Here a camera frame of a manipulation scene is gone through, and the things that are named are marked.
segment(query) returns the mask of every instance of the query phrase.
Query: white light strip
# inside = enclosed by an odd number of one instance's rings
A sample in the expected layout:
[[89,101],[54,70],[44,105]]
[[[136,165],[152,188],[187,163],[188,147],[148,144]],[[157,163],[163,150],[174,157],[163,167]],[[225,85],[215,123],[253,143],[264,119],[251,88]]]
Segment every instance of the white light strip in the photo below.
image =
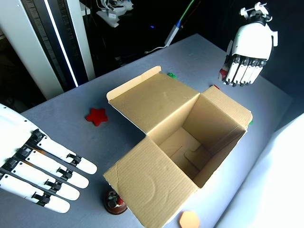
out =
[[71,72],[71,75],[72,75],[72,78],[73,78],[73,80],[74,80],[74,83],[75,83],[76,87],[78,87],[78,83],[77,83],[77,81],[76,81],[76,78],[75,78],[74,72],[73,72],[73,70],[72,70],[70,61],[69,61],[68,58],[67,58],[67,53],[66,53],[66,50],[65,50],[65,48],[64,48],[64,46],[63,46],[61,37],[60,37],[60,35],[59,35],[59,32],[58,32],[58,29],[57,29],[57,26],[56,26],[56,23],[55,23],[55,20],[54,20],[54,17],[53,17],[51,8],[50,8],[50,6],[49,6],[49,4],[48,4],[48,0],[44,0],[44,3],[45,3],[45,5],[46,5],[46,7],[47,7],[47,10],[48,10],[47,12],[48,12],[48,14],[49,14],[49,17],[50,17],[50,19],[51,19],[52,25],[53,25],[53,27],[54,27],[54,30],[55,30],[57,39],[58,39],[59,44],[60,44],[60,47],[61,47],[61,50],[62,50],[62,52],[63,52],[63,55],[64,55],[65,59],[66,59],[67,66],[68,66],[68,68],[69,68],[69,70],[70,70],[70,72]]

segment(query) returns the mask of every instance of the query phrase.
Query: white robotic hand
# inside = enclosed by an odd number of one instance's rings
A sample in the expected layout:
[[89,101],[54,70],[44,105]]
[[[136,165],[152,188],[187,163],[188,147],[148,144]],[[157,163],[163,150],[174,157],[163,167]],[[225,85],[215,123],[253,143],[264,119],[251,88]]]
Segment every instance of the white robotic hand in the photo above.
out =
[[225,64],[218,76],[224,84],[252,84],[269,59],[272,48],[277,46],[277,31],[272,31],[267,24],[272,17],[266,4],[258,2],[254,8],[240,10],[248,24],[239,28],[234,42],[228,46]]
[[[39,150],[47,151],[89,174],[94,174],[97,167],[51,140],[31,121],[2,104],[0,104],[0,126],[0,167],[5,170],[5,172],[0,171],[0,188],[51,210],[60,213],[67,212],[69,203],[49,192],[68,200],[76,200],[79,197],[79,191],[63,181],[79,188],[86,188],[89,181],[77,172],[40,153]],[[57,179],[34,168],[29,163],[53,174]],[[39,190],[5,174],[6,172],[11,172],[47,191]]]

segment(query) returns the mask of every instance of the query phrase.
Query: table surface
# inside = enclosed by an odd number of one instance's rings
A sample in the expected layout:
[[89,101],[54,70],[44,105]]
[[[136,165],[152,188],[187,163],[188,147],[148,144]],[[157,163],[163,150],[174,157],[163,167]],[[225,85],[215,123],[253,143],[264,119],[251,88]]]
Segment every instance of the table surface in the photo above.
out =
[[[249,126],[248,133],[182,209],[195,211],[203,227],[214,227],[292,101],[263,77],[245,87],[221,84],[218,72],[225,55],[200,35],[193,35],[24,112],[25,117],[53,140],[92,161],[98,170],[94,175],[79,171],[90,184],[80,189],[78,200],[70,201],[71,208],[66,214],[0,190],[1,227],[142,227],[130,210],[114,216],[103,207],[102,196],[109,189],[103,173],[144,138],[137,127],[108,104],[106,93],[156,65],[161,65],[164,73],[173,72],[177,80],[198,91],[217,84],[252,111],[254,124]],[[85,116],[91,107],[105,108],[109,121],[99,127],[87,122]],[[178,217],[165,227],[179,227]]]

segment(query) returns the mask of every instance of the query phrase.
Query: cardboard box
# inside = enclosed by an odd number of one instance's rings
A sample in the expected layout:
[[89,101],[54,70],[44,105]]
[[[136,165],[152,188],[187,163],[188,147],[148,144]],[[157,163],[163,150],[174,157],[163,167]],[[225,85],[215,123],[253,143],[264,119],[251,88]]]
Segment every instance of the cardboard box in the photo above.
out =
[[252,120],[249,110],[216,87],[199,93],[160,71],[156,66],[107,94],[146,133],[104,174],[146,228],[162,227],[179,212]]

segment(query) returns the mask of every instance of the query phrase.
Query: red star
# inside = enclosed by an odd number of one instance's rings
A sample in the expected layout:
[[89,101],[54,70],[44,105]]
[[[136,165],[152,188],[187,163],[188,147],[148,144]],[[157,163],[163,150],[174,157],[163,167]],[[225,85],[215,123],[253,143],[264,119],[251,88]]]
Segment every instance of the red star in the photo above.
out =
[[87,121],[93,122],[96,127],[99,126],[101,122],[108,121],[108,117],[105,115],[105,109],[95,109],[91,108],[90,115],[85,118]]

